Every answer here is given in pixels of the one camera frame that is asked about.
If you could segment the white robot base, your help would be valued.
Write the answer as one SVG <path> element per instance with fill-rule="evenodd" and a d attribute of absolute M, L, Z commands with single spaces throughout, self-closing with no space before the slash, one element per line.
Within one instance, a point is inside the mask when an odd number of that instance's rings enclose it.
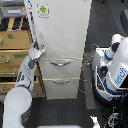
<path fill-rule="evenodd" d="M 128 51 L 97 48 L 92 63 L 94 95 L 101 104 L 116 106 L 128 93 Z"/>

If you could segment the white blue second robot arm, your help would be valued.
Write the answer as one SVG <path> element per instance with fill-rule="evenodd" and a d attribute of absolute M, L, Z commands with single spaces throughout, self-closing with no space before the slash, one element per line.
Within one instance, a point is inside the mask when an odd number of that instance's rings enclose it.
<path fill-rule="evenodd" d="M 124 81 L 128 77 L 128 37 L 114 34 L 111 46 L 103 51 L 107 74 L 105 89 L 111 95 L 119 95 L 127 88 Z"/>

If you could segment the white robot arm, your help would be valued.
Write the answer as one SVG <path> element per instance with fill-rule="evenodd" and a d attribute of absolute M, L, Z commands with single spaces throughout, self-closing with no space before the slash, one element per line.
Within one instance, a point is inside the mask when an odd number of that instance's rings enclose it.
<path fill-rule="evenodd" d="M 34 73 L 44 53 L 44 46 L 39 47 L 37 42 L 30 45 L 28 55 L 20 65 L 15 87 L 5 96 L 2 128 L 25 128 L 23 124 L 31 112 Z"/>

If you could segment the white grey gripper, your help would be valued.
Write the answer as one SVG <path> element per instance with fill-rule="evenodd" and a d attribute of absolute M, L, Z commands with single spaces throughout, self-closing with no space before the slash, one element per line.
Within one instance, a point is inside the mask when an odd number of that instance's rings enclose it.
<path fill-rule="evenodd" d="M 40 50 L 38 49 L 38 43 L 37 41 L 34 42 L 34 47 L 31 47 L 29 49 L 29 57 L 30 61 L 28 63 L 28 66 L 33 69 L 35 66 L 35 63 L 41 58 L 41 56 L 45 53 L 45 47 L 42 47 Z"/>

